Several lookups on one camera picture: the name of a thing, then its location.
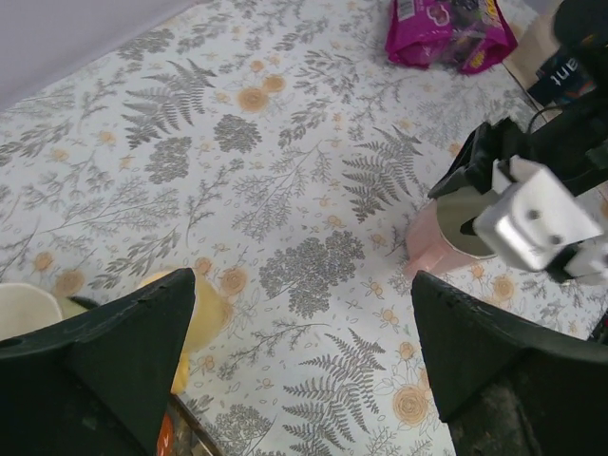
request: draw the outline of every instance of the robotic arm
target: robotic arm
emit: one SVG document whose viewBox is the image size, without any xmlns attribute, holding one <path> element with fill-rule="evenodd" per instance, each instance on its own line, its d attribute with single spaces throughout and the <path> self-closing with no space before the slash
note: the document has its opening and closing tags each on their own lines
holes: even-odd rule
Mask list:
<svg viewBox="0 0 608 456">
<path fill-rule="evenodd" d="M 608 7 L 566 0 L 554 31 L 598 88 L 533 134 L 508 119 L 483 123 L 429 196 L 468 185 L 493 192 L 495 202 L 463 233 L 515 268 L 596 284 L 608 281 L 608 241 L 576 196 L 608 181 Z"/>
</svg>

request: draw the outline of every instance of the cup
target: cup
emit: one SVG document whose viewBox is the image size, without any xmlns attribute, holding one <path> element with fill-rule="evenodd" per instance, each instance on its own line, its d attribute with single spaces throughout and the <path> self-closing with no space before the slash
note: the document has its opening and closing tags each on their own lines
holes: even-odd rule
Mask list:
<svg viewBox="0 0 608 456">
<path fill-rule="evenodd" d="M 0 340 L 41 330 L 64 319 L 51 294 L 28 283 L 0 284 Z"/>
<path fill-rule="evenodd" d="M 472 187 L 434 199 L 406 232 L 409 261 L 404 274 L 418 271 L 440 275 L 495 255 L 477 236 L 461 233 L 467 221 L 479 216 L 495 197 L 480 195 Z"/>
</svg>

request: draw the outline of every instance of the orange object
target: orange object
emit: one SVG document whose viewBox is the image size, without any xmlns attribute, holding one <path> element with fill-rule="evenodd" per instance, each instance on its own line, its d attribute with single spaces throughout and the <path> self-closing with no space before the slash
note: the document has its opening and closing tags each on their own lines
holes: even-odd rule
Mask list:
<svg viewBox="0 0 608 456">
<path fill-rule="evenodd" d="M 156 443 L 156 454 L 157 456 L 169 456 L 171 454 L 171 448 L 173 448 L 173 423 L 171 418 L 166 413 L 162 418 L 161 433 L 159 434 L 159 441 Z"/>
</svg>

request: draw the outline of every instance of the yellow object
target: yellow object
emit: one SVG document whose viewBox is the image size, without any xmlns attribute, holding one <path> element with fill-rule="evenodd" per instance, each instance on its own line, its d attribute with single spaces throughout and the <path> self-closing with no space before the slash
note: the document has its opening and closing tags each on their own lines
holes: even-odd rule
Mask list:
<svg viewBox="0 0 608 456">
<path fill-rule="evenodd" d="M 145 278 L 141 287 L 148 285 L 161 277 L 170 274 L 172 271 L 163 271 Z M 215 339 L 224 321 L 225 303 L 219 296 L 216 289 L 204 277 L 197 275 L 195 284 L 196 302 L 190 326 L 186 333 L 186 339 L 181 350 L 180 363 L 173 380 L 171 392 L 179 394 L 183 392 L 188 383 L 188 354 L 200 350 L 211 343 Z"/>
</svg>

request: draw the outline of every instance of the gray leaf pattern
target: gray leaf pattern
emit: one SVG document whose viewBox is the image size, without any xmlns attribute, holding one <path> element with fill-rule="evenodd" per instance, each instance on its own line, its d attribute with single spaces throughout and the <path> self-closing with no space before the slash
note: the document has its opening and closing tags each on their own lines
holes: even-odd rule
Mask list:
<svg viewBox="0 0 608 456">
<path fill-rule="evenodd" d="M 227 455 L 454 454 L 406 232 L 479 122 L 534 110 L 502 66 L 389 64 L 387 4 L 199 0 L 0 113 L 0 280 L 108 302 L 192 267 L 222 330 L 182 400 Z M 608 306 L 499 259 L 442 278 L 580 338 Z"/>
</svg>

